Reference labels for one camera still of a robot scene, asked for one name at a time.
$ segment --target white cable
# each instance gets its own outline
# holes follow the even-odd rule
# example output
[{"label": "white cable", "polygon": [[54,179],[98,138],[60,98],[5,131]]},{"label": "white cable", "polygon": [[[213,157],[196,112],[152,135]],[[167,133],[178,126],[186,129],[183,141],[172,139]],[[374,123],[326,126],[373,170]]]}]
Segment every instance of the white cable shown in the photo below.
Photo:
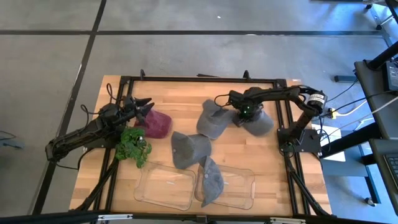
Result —
[{"label": "white cable", "polygon": [[360,108],[362,105],[364,105],[367,101],[365,100],[364,102],[362,102],[359,106],[355,107],[355,109],[353,109],[352,111],[345,113],[345,114],[340,114],[338,112],[336,112],[336,116],[348,116],[352,113],[354,113],[354,111],[358,110],[358,108]]},{"label": "white cable", "polygon": [[354,129],[354,131],[358,130],[358,128],[361,127],[361,125],[362,125],[365,121],[369,121],[369,120],[372,120],[372,119],[374,119],[374,118],[366,118],[366,119],[363,119],[362,121],[360,121],[359,125]]},{"label": "white cable", "polygon": [[398,100],[398,96],[395,97],[394,99],[388,101],[385,105],[382,105],[379,109],[377,109],[377,110],[375,110],[375,111],[372,111],[372,113],[369,113],[369,114],[363,116],[362,118],[356,119],[355,121],[350,122],[350,123],[348,123],[348,124],[346,124],[346,125],[344,125],[344,126],[338,128],[338,129],[336,129],[335,131],[333,131],[333,132],[330,133],[329,135],[331,136],[333,133],[335,133],[336,131],[340,130],[341,128],[347,127],[348,125],[350,125],[350,124],[352,124],[352,123],[355,123],[355,122],[357,122],[357,121],[361,121],[361,120],[364,119],[365,117],[367,117],[367,116],[369,116],[369,115],[372,115],[372,114],[374,114],[374,113],[380,111],[381,109],[383,109],[383,108],[385,108],[386,106],[390,105],[390,104],[391,104],[392,102],[394,102],[395,100]]}]

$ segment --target gray cap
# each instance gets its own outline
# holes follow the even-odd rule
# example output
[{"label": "gray cap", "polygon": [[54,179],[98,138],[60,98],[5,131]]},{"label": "gray cap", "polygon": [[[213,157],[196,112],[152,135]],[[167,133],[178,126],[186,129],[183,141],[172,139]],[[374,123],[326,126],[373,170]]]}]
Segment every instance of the gray cap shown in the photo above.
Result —
[{"label": "gray cap", "polygon": [[203,208],[223,193],[224,180],[220,169],[210,157],[201,158],[199,164],[203,167],[203,196],[205,197],[201,203]]},{"label": "gray cap", "polygon": [[267,134],[273,127],[274,121],[262,110],[255,121],[245,122],[242,126],[254,136]]},{"label": "gray cap", "polygon": [[206,100],[203,104],[197,130],[200,134],[211,139],[217,139],[232,122],[235,110],[227,110],[215,105],[213,100]]},{"label": "gray cap", "polygon": [[201,134],[184,135],[173,132],[172,154],[174,166],[186,169],[196,164],[202,157],[211,155],[210,139]]}]

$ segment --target table leg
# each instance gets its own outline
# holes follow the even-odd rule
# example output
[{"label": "table leg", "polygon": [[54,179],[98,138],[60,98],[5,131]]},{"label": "table leg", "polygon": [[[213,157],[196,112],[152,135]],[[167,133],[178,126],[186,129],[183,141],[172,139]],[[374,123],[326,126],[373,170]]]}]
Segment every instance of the table leg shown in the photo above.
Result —
[{"label": "table leg", "polygon": [[371,138],[380,138],[381,133],[376,122],[365,126],[351,134],[348,134],[341,139],[337,139],[329,144],[322,146],[322,155],[320,159],[342,152],[358,144],[364,143]]}]

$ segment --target black metal frame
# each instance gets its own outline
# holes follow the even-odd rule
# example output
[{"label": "black metal frame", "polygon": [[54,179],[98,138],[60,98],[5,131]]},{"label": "black metal frame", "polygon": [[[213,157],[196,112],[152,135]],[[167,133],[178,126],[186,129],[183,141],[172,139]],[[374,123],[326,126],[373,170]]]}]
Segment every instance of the black metal frame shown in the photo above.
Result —
[{"label": "black metal frame", "polygon": [[[96,19],[91,30],[10,30],[3,29],[0,30],[0,35],[88,35],[88,43],[83,54],[83,58],[81,60],[81,67],[76,76],[76,81],[72,87],[72,91],[67,102],[62,121],[60,123],[60,127],[57,131],[57,135],[61,136],[66,134],[69,122],[72,117],[73,108],[75,106],[75,102],[78,96],[78,92],[81,87],[81,83],[83,81],[83,77],[85,74],[85,70],[90,58],[91,50],[93,48],[93,44],[95,41],[95,37],[97,35],[285,35],[285,36],[342,36],[342,35],[371,35],[371,36],[380,36],[386,39],[386,35],[383,30],[381,31],[274,31],[274,30],[98,30],[100,25],[102,15],[104,13],[104,9],[106,6],[107,0],[101,0],[99,9],[96,15]],[[142,80],[145,79],[147,81],[168,81],[168,78],[165,77],[145,77],[142,73],[140,77],[134,77],[134,80]],[[204,75],[202,78],[172,78],[173,81],[185,81],[185,82],[272,82],[274,87],[279,87],[285,85],[285,80],[270,80],[270,79],[257,79],[257,80],[249,80],[248,78],[211,78],[210,76]],[[288,122],[289,124],[292,122],[292,115],[290,111],[290,104],[285,102],[286,109],[288,111]],[[280,111],[280,102],[277,102],[278,116],[283,119]],[[303,177],[302,168],[300,163],[300,156],[297,154],[295,156],[295,163],[297,166],[298,175]],[[101,171],[101,176],[104,174],[104,168],[107,164],[103,164],[103,169]],[[37,194],[37,198],[35,200],[35,205],[32,211],[33,215],[38,215],[41,213],[42,208],[45,203],[45,198],[47,196],[47,192],[49,191],[49,187],[51,184],[53,173],[55,172],[55,164],[49,163],[47,164],[47,168],[45,171],[44,178],[41,180],[40,189]],[[297,213],[297,202],[295,200],[294,188],[292,178],[288,177],[289,180],[289,193],[291,195],[292,201],[292,211]],[[108,190],[108,198],[106,201],[106,208],[109,209],[111,206],[111,199],[113,195],[114,182],[116,181],[116,174],[113,174],[111,177],[111,185]],[[99,205],[99,199],[96,199],[95,207]],[[308,202],[303,198],[304,210],[305,213],[309,213]],[[218,217],[220,220],[224,220],[219,216],[209,216],[209,217]],[[240,221],[240,218],[233,217],[233,220]]]}]

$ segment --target chair wheel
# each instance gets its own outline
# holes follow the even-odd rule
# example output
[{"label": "chair wheel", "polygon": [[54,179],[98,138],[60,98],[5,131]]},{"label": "chair wheel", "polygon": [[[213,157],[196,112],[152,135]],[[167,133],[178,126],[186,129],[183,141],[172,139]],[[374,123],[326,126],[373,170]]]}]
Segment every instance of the chair wheel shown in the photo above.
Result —
[{"label": "chair wheel", "polygon": [[370,205],[370,206],[372,206],[372,207],[375,207],[375,206],[376,206],[376,204],[373,203],[373,201],[372,201],[371,198],[365,198],[365,203],[367,203],[368,205]]}]

